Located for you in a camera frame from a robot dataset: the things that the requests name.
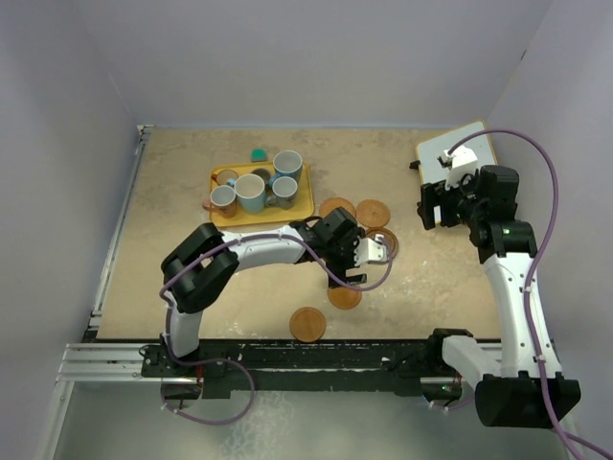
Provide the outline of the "aluminium table edge rail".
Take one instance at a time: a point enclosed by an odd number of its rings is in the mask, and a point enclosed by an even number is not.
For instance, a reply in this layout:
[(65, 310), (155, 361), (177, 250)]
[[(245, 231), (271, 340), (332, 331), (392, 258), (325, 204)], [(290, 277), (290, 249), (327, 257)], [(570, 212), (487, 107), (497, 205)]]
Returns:
[(100, 328), (100, 325), (102, 323), (102, 311), (104, 307), (105, 297), (119, 252), (130, 200), (133, 195), (143, 156), (148, 145), (150, 135), (155, 129), (155, 125), (140, 125), (138, 126), (138, 129), (139, 141), (135, 150), (133, 168), (129, 176), (124, 201), (120, 210), (113, 236), (109, 244), (107, 255), (102, 268), (102, 275), (95, 295), (94, 304), (89, 315), (87, 327), (85, 329), (88, 334), (91, 331), (96, 332)]

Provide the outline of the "woven rattan coaster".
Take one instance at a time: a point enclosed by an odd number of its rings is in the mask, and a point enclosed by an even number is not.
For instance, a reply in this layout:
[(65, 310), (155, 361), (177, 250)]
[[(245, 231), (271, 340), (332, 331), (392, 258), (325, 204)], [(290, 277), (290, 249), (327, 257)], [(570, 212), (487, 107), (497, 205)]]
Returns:
[(325, 199), (319, 207), (318, 216), (324, 218), (337, 208), (346, 210), (355, 219), (355, 207), (350, 201), (340, 196)]
[(388, 206), (376, 199), (365, 199), (355, 208), (356, 218), (368, 228), (384, 227), (391, 218)]

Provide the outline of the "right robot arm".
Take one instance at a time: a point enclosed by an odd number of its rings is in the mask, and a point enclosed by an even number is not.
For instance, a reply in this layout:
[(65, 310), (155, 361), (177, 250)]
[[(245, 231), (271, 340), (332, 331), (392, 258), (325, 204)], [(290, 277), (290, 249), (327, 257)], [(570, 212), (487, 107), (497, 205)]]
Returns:
[(516, 218), (517, 171), (487, 165), (420, 187), (418, 214), (425, 229), (465, 225), (487, 274), (501, 325), (502, 357), (476, 340), (449, 334), (426, 351), (437, 375), (455, 369), (473, 388), (484, 426), (551, 429), (579, 402), (579, 383), (563, 376), (540, 302), (532, 226)]

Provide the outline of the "small whiteboard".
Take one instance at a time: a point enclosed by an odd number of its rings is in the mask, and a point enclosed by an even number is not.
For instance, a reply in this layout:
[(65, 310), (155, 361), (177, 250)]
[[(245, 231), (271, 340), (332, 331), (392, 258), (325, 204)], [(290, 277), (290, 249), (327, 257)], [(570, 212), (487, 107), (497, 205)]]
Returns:
[[(483, 121), (475, 121), (420, 142), (416, 146), (416, 157), (420, 161), (419, 172), (421, 183), (436, 183), (445, 180), (449, 169), (444, 168), (438, 158), (445, 150), (453, 147), (458, 141), (486, 128), (487, 126)], [(494, 149), (487, 135), (481, 135), (466, 141), (464, 145), (475, 152), (478, 159), (478, 168), (497, 163)]]

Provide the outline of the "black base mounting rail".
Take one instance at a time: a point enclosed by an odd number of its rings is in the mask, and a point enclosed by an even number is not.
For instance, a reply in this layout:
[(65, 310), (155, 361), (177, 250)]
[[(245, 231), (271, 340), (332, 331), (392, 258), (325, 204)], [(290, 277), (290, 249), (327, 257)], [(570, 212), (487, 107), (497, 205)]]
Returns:
[(401, 397), (455, 402), (463, 395), (459, 374), (441, 358), (438, 333), (426, 339), (206, 339), (195, 365), (170, 365), (163, 342), (144, 345), (142, 374), (187, 384), (204, 399), (227, 399), (235, 391), (384, 392)]

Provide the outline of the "small grey cup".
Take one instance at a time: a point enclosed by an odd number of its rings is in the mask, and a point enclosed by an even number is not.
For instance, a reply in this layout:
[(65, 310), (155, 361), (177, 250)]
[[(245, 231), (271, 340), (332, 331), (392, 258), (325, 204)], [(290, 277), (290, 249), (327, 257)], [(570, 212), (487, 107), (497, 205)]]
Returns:
[(264, 181), (269, 181), (272, 176), (271, 172), (265, 168), (256, 168), (252, 171), (252, 174), (257, 175)]

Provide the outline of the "pink handled mug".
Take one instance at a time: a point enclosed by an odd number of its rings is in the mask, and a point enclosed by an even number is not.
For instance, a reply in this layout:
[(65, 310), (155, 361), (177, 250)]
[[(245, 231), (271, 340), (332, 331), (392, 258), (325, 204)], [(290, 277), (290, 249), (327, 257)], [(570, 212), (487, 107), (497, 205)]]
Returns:
[(211, 191), (209, 198), (202, 202), (202, 208), (217, 213), (225, 219), (234, 217), (238, 209), (234, 188), (229, 185), (217, 186)]

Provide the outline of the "plain orange wooden coaster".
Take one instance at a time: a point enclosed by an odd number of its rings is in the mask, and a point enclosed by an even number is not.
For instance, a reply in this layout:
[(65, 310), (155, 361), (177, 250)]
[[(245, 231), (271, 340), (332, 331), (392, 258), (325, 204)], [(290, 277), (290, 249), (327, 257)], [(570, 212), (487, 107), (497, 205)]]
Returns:
[(330, 287), (327, 291), (329, 302), (339, 310), (351, 310), (362, 300), (360, 291), (346, 287)]

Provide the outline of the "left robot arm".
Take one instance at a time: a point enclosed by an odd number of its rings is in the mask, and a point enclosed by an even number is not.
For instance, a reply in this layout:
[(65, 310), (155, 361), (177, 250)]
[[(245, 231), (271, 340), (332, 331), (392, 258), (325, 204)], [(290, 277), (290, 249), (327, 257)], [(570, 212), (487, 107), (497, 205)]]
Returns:
[(176, 376), (193, 371), (203, 311), (238, 272), (316, 262), (332, 287), (348, 288), (366, 282), (365, 275), (349, 276), (348, 270), (386, 258), (387, 249), (368, 239), (355, 218), (340, 208), (324, 218), (295, 220), (255, 233), (222, 232), (211, 223), (202, 224), (161, 265), (160, 297), (167, 303), (164, 365)]

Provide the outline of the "yellow plastic tray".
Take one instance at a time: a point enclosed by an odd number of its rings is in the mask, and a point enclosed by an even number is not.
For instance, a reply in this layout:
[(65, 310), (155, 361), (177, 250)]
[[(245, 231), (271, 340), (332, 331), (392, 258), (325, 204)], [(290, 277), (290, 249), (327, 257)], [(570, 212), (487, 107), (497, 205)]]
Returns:
[[(211, 171), (210, 191), (218, 186), (218, 184), (215, 182), (215, 178), (217, 178), (225, 170), (233, 171), (238, 175), (244, 175), (257, 168), (264, 168), (270, 173), (274, 172), (272, 161), (262, 163), (230, 164), (213, 168)], [(311, 188), (310, 168), (309, 164), (305, 163), (303, 165), (303, 170), (298, 185), (296, 201), (292, 208), (288, 210), (283, 210), (278, 207), (266, 208), (259, 214), (250, 215), (241, 207), (238, 207), (237, 213), (232, 218), (227, 219), (214, 212), (210, 212), (209, 217), (210, 221), (217, 227), (234, 227), (300, 220), (310, 217), (314, 211), (315, 205)]]

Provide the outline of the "light blue mug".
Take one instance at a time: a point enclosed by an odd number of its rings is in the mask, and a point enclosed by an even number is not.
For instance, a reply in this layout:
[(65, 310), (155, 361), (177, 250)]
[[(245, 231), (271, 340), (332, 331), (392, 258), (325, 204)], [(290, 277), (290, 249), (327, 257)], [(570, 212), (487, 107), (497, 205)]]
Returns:
[(226, 184), (234, 188), (238, 203), (246, 213), (255, 215), (264, 209), (265, 183), (258, 175), (244, 174), (236, 179), (228, 179)]

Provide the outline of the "small orange cup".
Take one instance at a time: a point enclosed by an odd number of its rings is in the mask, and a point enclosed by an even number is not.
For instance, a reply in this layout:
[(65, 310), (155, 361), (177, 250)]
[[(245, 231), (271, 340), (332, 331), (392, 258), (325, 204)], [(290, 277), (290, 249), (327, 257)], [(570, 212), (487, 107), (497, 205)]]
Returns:
[(230, 180), (236, 180), (238, 173), (232, 169), (222, 169), (211, 174), (211, 180), (216, 185), (226, 185)]

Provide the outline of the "green whiteboard eraser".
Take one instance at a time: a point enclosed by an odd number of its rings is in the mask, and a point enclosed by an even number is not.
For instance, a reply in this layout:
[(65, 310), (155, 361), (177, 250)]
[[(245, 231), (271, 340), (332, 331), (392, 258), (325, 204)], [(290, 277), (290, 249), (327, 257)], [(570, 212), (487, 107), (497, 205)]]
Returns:
[(250, 158), (252, 162), (265, 162), (267, 160), (267, 153), (264, 149), (253, 149)]

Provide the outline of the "blue grey mug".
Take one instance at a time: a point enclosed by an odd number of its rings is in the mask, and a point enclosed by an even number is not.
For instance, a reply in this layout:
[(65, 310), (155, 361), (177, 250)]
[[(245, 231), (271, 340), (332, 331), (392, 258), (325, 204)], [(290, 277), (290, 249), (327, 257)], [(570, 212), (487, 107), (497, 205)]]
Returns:
[(280, 176), (272, 183), (271, 194), (267, 197), (267, 207), (277, 207), (283, 210), (295, 205), (298, 194), (298, 183), (290, 176)]

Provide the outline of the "dark teal floral mug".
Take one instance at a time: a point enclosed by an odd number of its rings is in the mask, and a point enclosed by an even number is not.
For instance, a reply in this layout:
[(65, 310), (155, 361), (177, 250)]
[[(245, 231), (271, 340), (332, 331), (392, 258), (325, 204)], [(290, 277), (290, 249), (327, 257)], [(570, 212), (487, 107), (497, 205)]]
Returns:
[(304, 161), (300, 153), (294, 150), (283, 150), (273, 158), (274, 175), (270, 181), (281, 177), (291, 177), (296, 182), (300, 181)]

